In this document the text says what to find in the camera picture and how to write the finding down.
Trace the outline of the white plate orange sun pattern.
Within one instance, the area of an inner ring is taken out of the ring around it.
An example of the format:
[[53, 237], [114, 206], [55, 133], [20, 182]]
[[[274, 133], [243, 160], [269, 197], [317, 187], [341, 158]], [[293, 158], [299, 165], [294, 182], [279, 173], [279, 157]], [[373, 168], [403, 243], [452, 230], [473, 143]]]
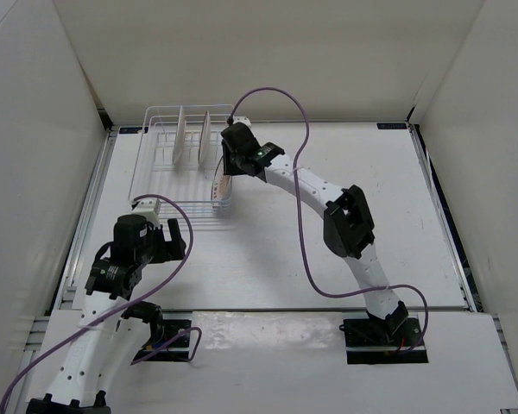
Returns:
[[212, 179], [211, 201], [227, 202], [231, 198], [232, 177], [224, 173], [224, 157], [217, 163]]

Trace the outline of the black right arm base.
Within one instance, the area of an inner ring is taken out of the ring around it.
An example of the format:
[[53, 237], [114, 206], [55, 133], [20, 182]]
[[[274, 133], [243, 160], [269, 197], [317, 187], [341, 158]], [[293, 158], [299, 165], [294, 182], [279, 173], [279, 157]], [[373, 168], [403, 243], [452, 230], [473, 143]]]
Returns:
[[344, 334], [348, 365], [428, 363], [417, 317], [410, 317], [392, 336], [368, 318], [344, 319], [339, 330]]

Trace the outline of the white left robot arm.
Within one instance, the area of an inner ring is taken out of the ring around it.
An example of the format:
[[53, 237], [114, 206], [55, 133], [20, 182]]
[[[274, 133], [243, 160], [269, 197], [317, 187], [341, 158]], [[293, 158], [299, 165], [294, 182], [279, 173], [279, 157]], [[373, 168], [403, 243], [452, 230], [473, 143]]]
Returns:
[[120, 216], [113, 239], [95, 254], [85, 284], [81, 335], [41, 398], [28, 402], [29, 413], [109, 413], [108, 395], [123, 368], [139, 349], [164, 333], [161, 308], [135, 301], [133, 291], [147, 265], [186, 260], [186, 242], [175, 218], [162, 226], [151, 213]]

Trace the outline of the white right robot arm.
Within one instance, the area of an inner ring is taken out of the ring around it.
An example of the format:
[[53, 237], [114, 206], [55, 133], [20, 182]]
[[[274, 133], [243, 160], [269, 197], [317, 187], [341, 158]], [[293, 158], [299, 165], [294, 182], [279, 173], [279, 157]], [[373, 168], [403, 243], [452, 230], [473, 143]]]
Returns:
[[322, 219], [327, 248], [344, 261], [355, 277], [359, 290], [354, 295], [364, 296], [371, 336], [383, 345], [394, 342], [401, 335], [408, 312], [389, 286], [378, 260], [374, 221], [363, 190], [356, 185], [349, 188], [334, 185], [298, 167], [281, 147], [272, 142], [260, 145], [243, 122], [230, 119], [221, 136], [226, 175], [255, 177], [295, 196], [301, 257], [312, 288], [325, 298], [353, 296], [353, 293], [322, 292], [315, 284], [306, 257], [304, 204]]

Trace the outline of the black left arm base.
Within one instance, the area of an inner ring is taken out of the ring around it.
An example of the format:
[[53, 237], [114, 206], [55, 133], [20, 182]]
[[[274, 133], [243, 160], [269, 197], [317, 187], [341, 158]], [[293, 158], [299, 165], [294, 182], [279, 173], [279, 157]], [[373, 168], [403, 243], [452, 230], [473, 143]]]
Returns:
[[[151, 344], [145, 345], [141, 348], [134, 361], [139, 360], [155, 349], [159, 348], [164, 342], [170, 340], [173, 336], [179, 334], [185, 329], [192, 327], [190, 319], [167, 319], [162, 322], [162, 337], [157, 337]], [[177, 339], [173, 344], [163, 349], [158, 354], [152, 356], [147, 362], [184, 362], [189, 359], [189, 347], [190, 347], [190, 333], [184, 334], [182, 337]]]

